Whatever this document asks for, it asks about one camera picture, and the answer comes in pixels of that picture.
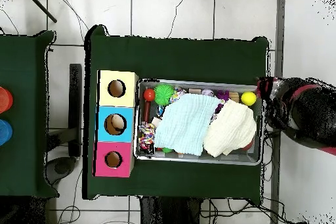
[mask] yellow ball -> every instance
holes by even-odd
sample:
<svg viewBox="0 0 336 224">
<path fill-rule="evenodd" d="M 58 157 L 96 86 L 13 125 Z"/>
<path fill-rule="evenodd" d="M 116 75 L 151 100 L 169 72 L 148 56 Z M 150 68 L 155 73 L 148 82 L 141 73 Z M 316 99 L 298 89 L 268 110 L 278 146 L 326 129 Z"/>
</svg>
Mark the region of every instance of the yellow ball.
<svg viewBox="0 0 336 224">
<path fill-rule="evenodd" d="M 244 103 L 244 105 L 251 106 L 256 102 L 256 100 L 257 96 L 254 92 L 244 92 L 241 95 L 241 102 Z"/>
</svg>

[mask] green table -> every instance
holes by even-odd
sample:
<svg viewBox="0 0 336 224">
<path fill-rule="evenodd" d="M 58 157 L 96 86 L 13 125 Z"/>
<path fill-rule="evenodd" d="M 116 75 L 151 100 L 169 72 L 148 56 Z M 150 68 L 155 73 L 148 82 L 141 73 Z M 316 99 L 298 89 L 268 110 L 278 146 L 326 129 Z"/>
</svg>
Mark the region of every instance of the green table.
<svg viewBox="0 0 336 224">
<path fill-rule="evenodd" d="M 136 160 L 130 178 L 93 177 L 96 72 L 140 78 L 255 85 L 264 76 L 268 41 L 154 39 L 106 36 L 103 25 L 85 38 L 83 197 L 101 195 L 249 198 L 260 202 L 261 165 L 235 166 Z"/>
<path fill-rule="evenodd" d="M 0 146 L 0 195 L 57 196 L 44 178 L 47 88 L 46 48 L 54 32 L 33 37 L 0 35 L 0 86 L 13 95 L 0 119 L 12 125 L 12 138 Z"/>
</svg>

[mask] light blue towel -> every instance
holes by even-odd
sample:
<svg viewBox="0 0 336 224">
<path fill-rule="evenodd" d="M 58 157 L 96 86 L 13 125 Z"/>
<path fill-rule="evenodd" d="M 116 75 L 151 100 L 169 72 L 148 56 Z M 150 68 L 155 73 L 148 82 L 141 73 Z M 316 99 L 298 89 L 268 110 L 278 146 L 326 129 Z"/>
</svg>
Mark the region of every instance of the light blue towel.
<svg viewBox="0 0 336 224">
<path fill-rule="evenodd" d="M 155 147 L 200 156 L 210 119 L 218 104 L 216 97 L 185 94 L 165 108 L 156 129 Z"/>
</svg>

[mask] blue box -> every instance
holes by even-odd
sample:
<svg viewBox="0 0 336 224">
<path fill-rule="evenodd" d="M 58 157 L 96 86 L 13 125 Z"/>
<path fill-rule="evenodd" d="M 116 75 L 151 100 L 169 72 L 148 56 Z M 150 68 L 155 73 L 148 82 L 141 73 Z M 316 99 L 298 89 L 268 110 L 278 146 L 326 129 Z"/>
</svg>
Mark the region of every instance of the blue box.
<svg viewBox="0 0 336 224">
<path fill-rule="evenodd" d="M 126 128 L 120 135 L 109 134 L 104 127 L 105 119 L 112 114 L 119 114 L 126 120 Z M 134 128 L 134 108 L 99 106 L 98 141 L 100 142 L 132 142 Z"/>
</svg>

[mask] purple toy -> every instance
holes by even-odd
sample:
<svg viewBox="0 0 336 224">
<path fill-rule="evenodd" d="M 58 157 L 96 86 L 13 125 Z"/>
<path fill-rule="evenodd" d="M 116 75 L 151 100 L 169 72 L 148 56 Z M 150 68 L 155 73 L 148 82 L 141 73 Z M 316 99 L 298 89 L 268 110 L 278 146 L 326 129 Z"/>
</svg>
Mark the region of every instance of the purple toy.
<svg viewBox="0 0 336 224">
<path fill-rule="evenodd" d="M 218 104 L 218 106 L 217 106 L 217 108 L 215 110 L 216 114 L 218 114 L 219 111 L 221 111 L 221 109 L 222 109 L 223 105 L 225 104 L 225 102 L 228 101 L 228 99 L 229 99 L 228 96 L 229 96 L 228 91 L 225 91 L 225 92 L 218 91 L 217 98 L 220 99 L 221 101 L 220 101 L 220 104 Z"/>
</svg>

